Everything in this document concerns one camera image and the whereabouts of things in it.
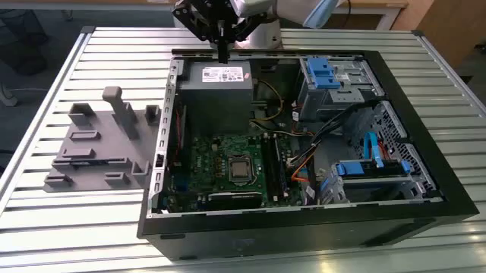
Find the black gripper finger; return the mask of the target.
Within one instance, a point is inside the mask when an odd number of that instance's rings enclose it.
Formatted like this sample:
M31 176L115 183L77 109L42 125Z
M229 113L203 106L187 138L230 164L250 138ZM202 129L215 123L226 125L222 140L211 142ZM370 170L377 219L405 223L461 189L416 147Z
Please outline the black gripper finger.
M250 16L238 24L230 20L225 21L225 63L229 62L230 45L244 42L262 22L262 16Z
M221 28L203 26L202 28L191 25L191 5L190 1L177 1L173 9L173 15L193 34L202 40L209 41L218 51L218 61L225 63L225 40L221 35Z

